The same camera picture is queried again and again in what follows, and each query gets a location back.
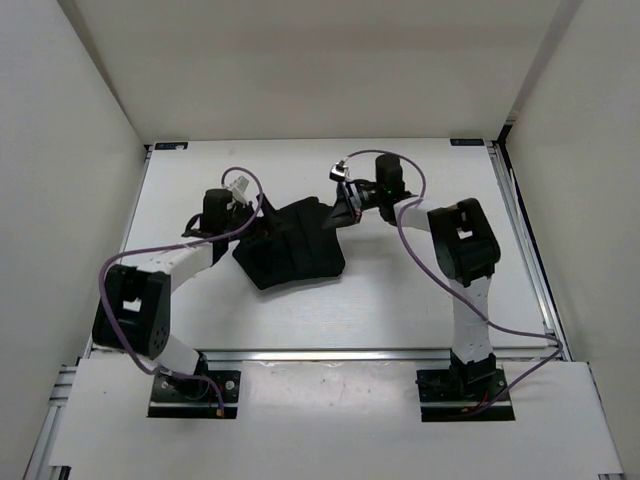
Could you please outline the black skirt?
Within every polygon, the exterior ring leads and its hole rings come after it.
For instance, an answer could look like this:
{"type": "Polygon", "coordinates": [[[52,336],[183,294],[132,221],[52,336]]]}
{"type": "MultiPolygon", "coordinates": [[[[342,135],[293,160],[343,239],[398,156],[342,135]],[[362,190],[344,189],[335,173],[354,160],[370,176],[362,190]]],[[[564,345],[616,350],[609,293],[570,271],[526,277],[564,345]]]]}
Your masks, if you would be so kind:
{"type": "Polygon", "coordinates": [[[311,196],[280,209],[287,229],[281,240],[242,238],[233,258],[260,290],[294,281],[336,278],[346,261],[335,229],[323,229],[331,207],[311,196]]]}

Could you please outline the left blue corner label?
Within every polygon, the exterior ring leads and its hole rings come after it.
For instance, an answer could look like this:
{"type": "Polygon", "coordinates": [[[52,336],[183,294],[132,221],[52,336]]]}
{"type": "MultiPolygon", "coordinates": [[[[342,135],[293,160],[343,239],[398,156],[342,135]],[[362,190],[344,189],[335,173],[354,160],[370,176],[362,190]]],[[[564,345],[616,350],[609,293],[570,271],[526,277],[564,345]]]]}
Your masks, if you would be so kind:
{"type": "Polygon", "coordinates": [[[154,149],[157,151],[181,151],[188,148],[189,143],[184,142],[157,142],[154,149]]]}

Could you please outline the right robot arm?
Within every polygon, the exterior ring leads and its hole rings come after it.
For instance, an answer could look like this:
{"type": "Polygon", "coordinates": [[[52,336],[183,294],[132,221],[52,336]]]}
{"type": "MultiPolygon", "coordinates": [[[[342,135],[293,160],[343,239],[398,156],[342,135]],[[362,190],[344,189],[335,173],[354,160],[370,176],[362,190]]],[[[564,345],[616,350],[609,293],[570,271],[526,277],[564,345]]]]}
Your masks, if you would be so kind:
{"type": "Polygon", "coordinates": [[[501,251],[487,217],[475,198],[441,207],[407,190],[403,156],[378,150],[375,179],[351,179],[345,159],[334,164],[329,178],[337,183],[336,201],[324,222],[326,228],[356,225],[365,211],[376,209],[398,230],[404,227],[431,235],[443,283],[454,298],[453,343],[449,387],[460,399],[477,396],[496,371],[489,339],[488,293],[501,251]]]}

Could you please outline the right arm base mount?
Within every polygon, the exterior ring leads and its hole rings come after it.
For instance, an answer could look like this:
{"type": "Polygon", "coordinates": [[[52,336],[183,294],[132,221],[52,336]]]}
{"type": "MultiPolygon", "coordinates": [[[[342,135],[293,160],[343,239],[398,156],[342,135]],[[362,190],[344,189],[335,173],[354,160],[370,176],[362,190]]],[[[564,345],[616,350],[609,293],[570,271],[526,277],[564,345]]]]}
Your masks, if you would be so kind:
{"type": "Polygon", "coordinates": [[[422,369],[416,371],[422,423],[447,422],[511,422],[515,413],[509,394],[504,394],[486,410],[507,386],[503,369],[480,386],[463,393],[454,385],[448,370],[422,369]]]}

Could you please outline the blue corner label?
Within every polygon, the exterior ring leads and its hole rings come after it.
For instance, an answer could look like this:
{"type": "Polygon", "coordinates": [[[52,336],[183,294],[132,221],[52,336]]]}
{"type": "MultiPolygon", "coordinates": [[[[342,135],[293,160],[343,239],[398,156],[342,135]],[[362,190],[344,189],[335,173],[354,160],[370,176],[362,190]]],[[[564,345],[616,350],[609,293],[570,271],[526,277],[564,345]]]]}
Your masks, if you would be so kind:
{"type": "Polygon", "coordinates": [[[476,147],[484,146],[485,142],[480,138],[450,138],[450,145],[453,147],[476,147]]]}
{"type": "Polygon", "coordinates": [[[188,148],[189,143],[184,142],[157,142],[154,149],[157,151],[181,151],[188,148]]]}

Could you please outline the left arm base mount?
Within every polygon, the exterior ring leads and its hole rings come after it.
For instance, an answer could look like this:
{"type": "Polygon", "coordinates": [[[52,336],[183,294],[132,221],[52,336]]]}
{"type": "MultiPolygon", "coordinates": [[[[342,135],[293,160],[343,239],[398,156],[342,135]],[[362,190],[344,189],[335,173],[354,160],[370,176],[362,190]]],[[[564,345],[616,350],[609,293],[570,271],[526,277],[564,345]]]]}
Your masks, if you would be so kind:
{"type": "Polygon", "coordinates": [[[233,420],[237,418],[241,392],[239,369],[213,369],[202,372],[212,380],[221,393],[222,407],[214,389],[207,381],[179,380],[159,374],[152,383],[147,417],[156,419],[209,419],[233,420]]]}

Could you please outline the right blue corner label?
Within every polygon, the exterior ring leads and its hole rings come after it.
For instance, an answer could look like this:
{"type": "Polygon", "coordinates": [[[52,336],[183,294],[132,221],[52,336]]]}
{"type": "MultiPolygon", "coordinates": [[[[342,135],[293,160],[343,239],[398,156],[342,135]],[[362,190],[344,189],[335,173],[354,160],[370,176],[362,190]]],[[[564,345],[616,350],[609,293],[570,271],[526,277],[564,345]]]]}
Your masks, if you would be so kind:
{"type": "Polygon", "coordinates": [[[450,145],[453,147],[476,147],[484,146],[485,142],[480,138],[450,138],[450,145]]]}

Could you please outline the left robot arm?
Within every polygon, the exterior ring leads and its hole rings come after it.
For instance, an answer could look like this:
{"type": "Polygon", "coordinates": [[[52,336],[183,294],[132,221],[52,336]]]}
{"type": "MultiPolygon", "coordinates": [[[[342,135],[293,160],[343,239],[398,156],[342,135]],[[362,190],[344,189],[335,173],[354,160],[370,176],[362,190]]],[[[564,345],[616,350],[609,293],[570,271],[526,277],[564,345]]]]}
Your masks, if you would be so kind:
{"type": "Polygon", "coordinates": [[[100,274],[93,342],[128,353],[151,375],[174,376],[186,399],[202,398],[210,377],[202,370],[201,354],[171,334],[171,296],[213,267],[231,242],[266,239],[277,226],[276,210],[264,194],[252,202],[239,187],[208,190],[202,211],[186,224],[185,243],[131,251],[131,256],[155,255],[139,265],[107,262],[100,274]]]}

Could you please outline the front aluminium rail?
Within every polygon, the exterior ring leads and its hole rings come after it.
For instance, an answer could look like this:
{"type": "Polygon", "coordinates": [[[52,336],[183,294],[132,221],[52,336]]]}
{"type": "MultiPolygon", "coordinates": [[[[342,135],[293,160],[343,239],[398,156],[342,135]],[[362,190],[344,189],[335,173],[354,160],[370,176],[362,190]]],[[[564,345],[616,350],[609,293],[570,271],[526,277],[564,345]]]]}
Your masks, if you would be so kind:
{"type": "Polygon", "coordinates": [[[205,350],[209,362],[449,361],[442,349],[205,350]]]}

